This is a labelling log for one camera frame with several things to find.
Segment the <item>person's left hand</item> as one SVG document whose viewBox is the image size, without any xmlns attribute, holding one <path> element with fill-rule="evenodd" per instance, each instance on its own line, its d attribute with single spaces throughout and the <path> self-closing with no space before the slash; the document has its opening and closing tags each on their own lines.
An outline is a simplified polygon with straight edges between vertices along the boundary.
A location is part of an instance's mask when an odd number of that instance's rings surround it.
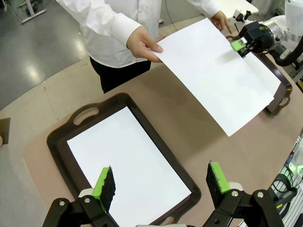
<svg viewBox="0 0 303 227">
<path fill-rule="evenodd" d="M 217 13 L 215 13 L 210 18 L 210 20 L 218 30 L 223 31 L 223 30 L 227 29 L 229 34 L 232 34 L 232 29 L 227 20 L 227 17 L 225 16 L 225 14 L 222 11 L 219 10 Z"/>
</svg>

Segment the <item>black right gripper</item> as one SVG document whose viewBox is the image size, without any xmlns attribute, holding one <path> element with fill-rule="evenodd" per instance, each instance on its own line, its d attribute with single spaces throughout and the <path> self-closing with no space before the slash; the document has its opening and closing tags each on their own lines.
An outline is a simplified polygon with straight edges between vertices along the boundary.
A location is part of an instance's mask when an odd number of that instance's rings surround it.
<svg viewBox="0 0 303 227">
<path fill-rule="evenodd" d="M 268 51 L 273 45 L 274 38 L 271 30 L 257 21 L 245 25 L 241 30 L 241 38 L 231 42 L 232 49 L 241 51 L 242 58 L 250 52 Z"/>
</svg>

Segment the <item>person's right hand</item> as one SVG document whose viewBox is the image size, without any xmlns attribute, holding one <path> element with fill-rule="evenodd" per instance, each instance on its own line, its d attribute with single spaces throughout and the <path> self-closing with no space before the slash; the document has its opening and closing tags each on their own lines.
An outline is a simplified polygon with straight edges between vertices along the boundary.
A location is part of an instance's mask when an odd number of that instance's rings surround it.
<svg viewBox="0 0 303 227">
<path fill-rule="evenodd" d="M 162 53 L 163 48 L 158 44 L 166 35 L 162 35 L 158 40 L 153 40 L 147 30 L 140 26 L 129 36 L 126 47 L 135 58 L 144 58 L 151 62 L 162 63 L 154 52 Z"/>
</svg>

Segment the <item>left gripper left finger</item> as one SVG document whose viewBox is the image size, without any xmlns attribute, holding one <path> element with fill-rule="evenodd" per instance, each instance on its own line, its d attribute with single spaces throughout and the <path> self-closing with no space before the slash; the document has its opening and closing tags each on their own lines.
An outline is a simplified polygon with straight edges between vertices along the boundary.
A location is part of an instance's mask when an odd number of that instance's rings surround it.
<svg viewBox="0 0 303 227">
<path fill-rule="evenodd" d="M 109 214 L 116 185 L 112 168 L 104 167 L 90 194 L 70 202 L 66 198 L 55 199 L 46 215 L 44 227 L 117 227 Z"/>
</svg>

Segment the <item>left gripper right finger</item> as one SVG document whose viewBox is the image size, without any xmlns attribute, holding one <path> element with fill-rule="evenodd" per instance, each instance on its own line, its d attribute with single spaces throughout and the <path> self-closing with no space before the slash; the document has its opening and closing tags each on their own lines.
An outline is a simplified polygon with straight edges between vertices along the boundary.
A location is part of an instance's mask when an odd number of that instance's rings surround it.
<svg viewBox="0 0 303 227">
<path fill-rule="evenodd" d="M 231 188 L 219 163 L 208 163 L 206 183 L 215 208 L 205 223 L 207 227 L 228 227 L 233 219 L 242 219 L 248 227 L 284 225 L 267 190 L 260 189 L 248 194 Z"/>
</svg>

